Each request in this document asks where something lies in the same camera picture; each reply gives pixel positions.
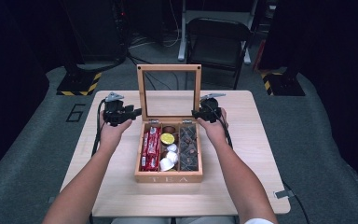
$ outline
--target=wooden tea box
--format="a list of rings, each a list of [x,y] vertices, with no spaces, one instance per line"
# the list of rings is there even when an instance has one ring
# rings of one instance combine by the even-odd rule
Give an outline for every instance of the wooden tea box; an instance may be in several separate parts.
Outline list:
[[[154,91],[152,74],[191,74],[190,91]],[[199,64],[137,65],[142,108],[142,128],[136,158],[139,183],[199,183],[202,181],[200,125],[191,110],[200,109]]]

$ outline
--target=gray pants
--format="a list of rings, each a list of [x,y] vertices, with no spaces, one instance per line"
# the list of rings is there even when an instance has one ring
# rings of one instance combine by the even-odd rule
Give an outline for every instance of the gray pants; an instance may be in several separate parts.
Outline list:
[[[235,224],[235,217],[177,217],[176,224]],[[171,224],[170,217],[118,217],[112,224]]]

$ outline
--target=gray carpet floor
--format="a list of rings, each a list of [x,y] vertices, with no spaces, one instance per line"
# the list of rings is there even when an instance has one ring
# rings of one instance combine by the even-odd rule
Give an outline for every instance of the gray carpet floor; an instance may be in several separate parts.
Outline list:
[[[148,44],[130,52],[151,63],[180,63],[178,48],[178,44],[170,48]],[[250,49],[252,59],[257,50],[256,40]],[[95,94],[56,95],[64,75],[62,67],[47,73],[50,87],[45,100],[0,161],[0,223],[40,223],[50,206],[48,198],[59,193]],[[310,223],[358,223],[358,176],[339,156],[314,87],[302,75],[297,78],[306,96],[268,96],[261,76],[251,65],[244,65],[238,89],[253,93],[282,179],[302,202]],[[222,89],[214,85],[202,88]],[[96,88],[102,90],[138,90],[133,63],[126,60],[103,72]],[[83,111],[80,121],[66,122],[75,104],[81,104],[76,108]],[[292,209],[278,215],[279,221],[306,223],[298,201],[289,201]],[[99,217],[95,223],[110,220]]]

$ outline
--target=yellow round object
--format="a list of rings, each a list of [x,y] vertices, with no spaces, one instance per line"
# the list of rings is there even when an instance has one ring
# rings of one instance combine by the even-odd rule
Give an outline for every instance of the yellow round object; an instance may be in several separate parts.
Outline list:
[[[175,137],[173,137],[171,133],[164,133],[159,139],[161,139],[162,144],[166,146],[173,144],[175,141]]]

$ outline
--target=open box lid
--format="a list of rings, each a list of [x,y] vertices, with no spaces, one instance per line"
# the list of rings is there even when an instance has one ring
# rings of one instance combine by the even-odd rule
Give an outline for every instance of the open box lid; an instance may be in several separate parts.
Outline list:
[[[200,109],[200,64],[138,64],[137,74],[143,121],[195,121],[191,110]]]

